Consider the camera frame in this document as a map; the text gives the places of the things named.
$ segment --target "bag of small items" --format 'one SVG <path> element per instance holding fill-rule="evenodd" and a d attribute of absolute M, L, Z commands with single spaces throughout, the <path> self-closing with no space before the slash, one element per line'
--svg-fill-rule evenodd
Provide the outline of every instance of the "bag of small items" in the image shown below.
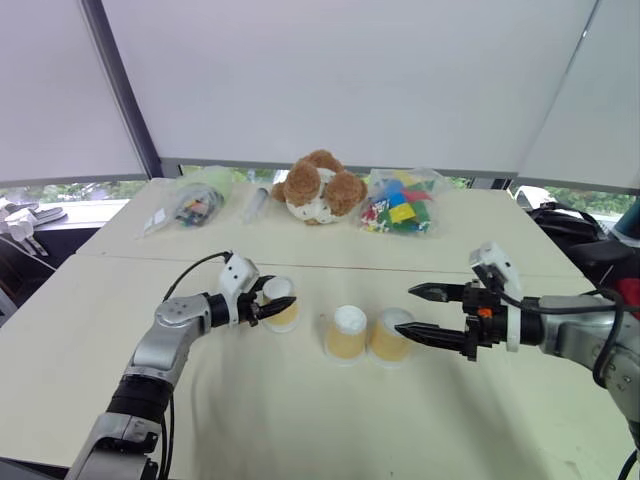
<path fill-rule="evenodd" d="M 372 169 L 369 195 L 360 212 L 360 228 L 403 235 L 432 232 L 435 199 L 450 189 L 449 181 L 430 169 Z"/>
<path fill-rule="evenodd" d="M 145 222 L 142 236 L 171 224 L 200 227 L 213 219 L 231 193 L 231 170 L 206 167 L 178 178 L 162 205 Z"/>

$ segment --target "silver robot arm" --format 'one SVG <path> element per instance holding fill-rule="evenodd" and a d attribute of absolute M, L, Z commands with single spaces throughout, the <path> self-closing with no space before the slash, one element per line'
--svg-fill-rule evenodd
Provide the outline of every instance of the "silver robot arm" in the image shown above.
<path fill-rule="evenodd" d="M 517 351 L 520 344 L 537 345 L 543 353 L 597 369 L 594 378 L 627 419 L 640 451 L 640 321 L 623 313 L 611 349 L 600 358 L 614 326 L 613 301 L 592 295 L 523 298 L 513 263 L 494 242 L 472 252 L 470 265 L 479 281 L 424 283 L 409 290 L 426 300 L 461 302 L 467 314 L 464 332 L 420 322 L 397 325 L 396 330 L 472 361 L 479 346 L 506 342 L 508 351 Z"/>
<path fill-rule="evenodd" d="M 158 466 L 147 454 L 155 449 L 191 344 L 211 328 L 240 321 L 253 326 L 290 306 L 294 297 L 256 303 L 269 278 L 260 277 L 250 260 L 229 254 L 219 277 L 221 293 L 164 301 L 65 479 L 155 480 Z"/>

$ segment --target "black bag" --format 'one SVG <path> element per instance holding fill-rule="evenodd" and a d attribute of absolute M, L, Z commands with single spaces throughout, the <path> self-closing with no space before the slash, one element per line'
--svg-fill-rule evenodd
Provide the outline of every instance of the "black bag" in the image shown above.
<path fill-rule="evenodd" d="M 580 218 L 557 210 L 577 212 Z M 529 216 L 565 253 L 573 245 L 607 239 L 606 233 L 595 218 L 562 203 L 543 203 L 540 208 L 529 212 Z"/>
<path fill-rule="evenodd" d="M 580 217 L 557 210 L 578 212 Z M 607 286 L 613 282 L 617 275 L 609 275 L 611 269 L 634 256 L 632 248 L 609 238 L 598 221 L 586 212 L 549 202 L 529 215 L 594 285 Z"/>

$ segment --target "red block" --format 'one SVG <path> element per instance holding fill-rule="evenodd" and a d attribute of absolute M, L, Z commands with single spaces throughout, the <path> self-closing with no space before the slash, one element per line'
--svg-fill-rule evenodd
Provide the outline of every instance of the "red block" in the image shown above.
<path fill-rule="evenodd" d="M 369 206 L 367 210 L 362 213 L 363 220 L 375 220 L 376 219 L 376 211 L 373 208 L 373 205 Z"/>
<path fill-rule="evenodd" d="M 624 303 L 627 305 L 640 305 L 640 278 L 618 280 L 616 288 L 622 294 Z M 640 320 L 640 312 L 632 313 L 632 315 Z"/>
<path fill-rule="evenodd" d="M 422 190 L 402 190 L 408 203 L 419 202 L 420 200 L 433 200 L 427 192 Z"/>

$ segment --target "plush ear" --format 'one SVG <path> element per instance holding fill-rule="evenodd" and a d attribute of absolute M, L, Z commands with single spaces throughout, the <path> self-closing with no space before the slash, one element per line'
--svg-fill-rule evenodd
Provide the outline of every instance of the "plush ear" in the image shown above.
<path fill-rule="evenodd" d="M 271 196 L 279 202 L 286 202 L 284 198 L 284 182 L 276 183 L 271 189 Z"/>
<path fill-rule="evenodd" d="M 342 171 L 327 184 L 324 192 L 327 204 L 331 208 L 331 213 L 341 217 L 346 215 L 364 198 L 366 188 L 363 189 L 363 182 L 353 173 Z"/>
<path fill-rule="evenodd" d="M 344 167 L 335 159 L 331 152 L 327 150 L 316 150 L 302 159 L 303 161 L 309 161 L 316 168 L 326 168 L 332 172 L 342 172 Z"/>
<path fill-rule="evenodd" d="M 359 200 L 361 202 L 367 197 L 367 193 L 369 193 L 369 187 L 367 186 L 366 183 L 364 183 L 364 180 L 362 180 L 361 178 L 358 178 L 358 180 L 360 180 L 360 187 L 362 188 L 362 192 L 360 192 L 360 200 Z"/>
<path fill-rule="evenodd" d="M 309 203 L 320 190 L 318 169 L 306 160 L 296 163 L 284 183 L 284 196 L 293 206 Z"/>

